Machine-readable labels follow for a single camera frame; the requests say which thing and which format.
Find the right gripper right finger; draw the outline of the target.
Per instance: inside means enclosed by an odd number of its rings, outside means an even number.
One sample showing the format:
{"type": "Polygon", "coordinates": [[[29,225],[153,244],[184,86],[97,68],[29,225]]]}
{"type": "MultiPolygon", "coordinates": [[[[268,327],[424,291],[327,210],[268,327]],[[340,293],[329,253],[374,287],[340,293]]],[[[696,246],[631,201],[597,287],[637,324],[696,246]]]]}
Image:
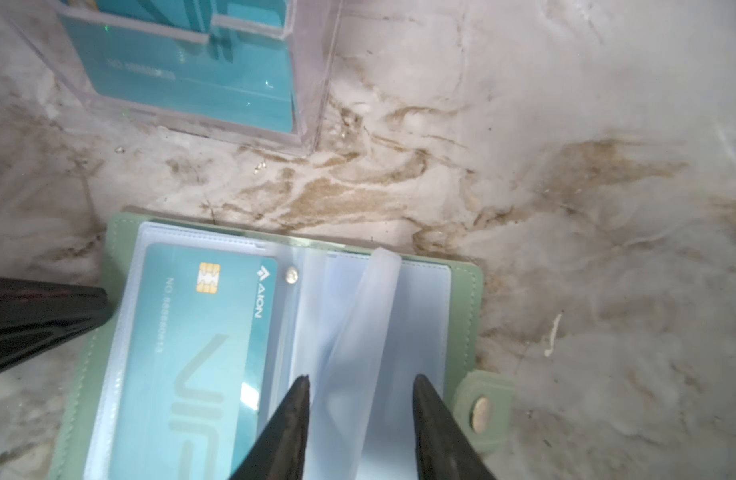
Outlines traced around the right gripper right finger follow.
{"type": "Polygon", "coordinates": [[[421,480],[496,480],[426,375],[413,384],[416,463],[421,480]]]}

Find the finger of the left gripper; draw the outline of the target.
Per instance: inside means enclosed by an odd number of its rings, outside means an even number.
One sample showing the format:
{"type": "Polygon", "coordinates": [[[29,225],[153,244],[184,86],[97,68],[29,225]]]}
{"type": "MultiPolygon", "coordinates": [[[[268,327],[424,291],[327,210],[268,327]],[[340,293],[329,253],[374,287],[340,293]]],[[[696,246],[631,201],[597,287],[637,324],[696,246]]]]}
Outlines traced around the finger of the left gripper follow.
{"type": "Polygon", "coordinates": [[[102,288],[0,277],[0,374],[103,326],[102,288]]]}

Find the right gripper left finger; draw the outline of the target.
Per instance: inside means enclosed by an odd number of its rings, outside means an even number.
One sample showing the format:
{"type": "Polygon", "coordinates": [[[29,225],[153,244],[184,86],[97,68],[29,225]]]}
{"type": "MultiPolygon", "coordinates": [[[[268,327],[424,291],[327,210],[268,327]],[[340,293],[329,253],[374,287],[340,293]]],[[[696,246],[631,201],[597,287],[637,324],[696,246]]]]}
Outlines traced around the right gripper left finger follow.
{"type": "Polygon", "coordinates": [[[310,420],[310,380],[299,376],[230,480],[303,478],[310,420]]]}

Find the teal card from holder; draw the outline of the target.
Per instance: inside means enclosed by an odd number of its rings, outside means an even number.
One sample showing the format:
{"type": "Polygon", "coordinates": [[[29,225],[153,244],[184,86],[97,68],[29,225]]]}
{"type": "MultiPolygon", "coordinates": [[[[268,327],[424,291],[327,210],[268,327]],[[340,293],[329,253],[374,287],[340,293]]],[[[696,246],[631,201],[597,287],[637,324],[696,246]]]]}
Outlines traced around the teal card from holder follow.
{"type": "Polygon", "coordinates": [[[226,479],[258,423],[277,262],[146,248],[108,475],[226,479]]]}

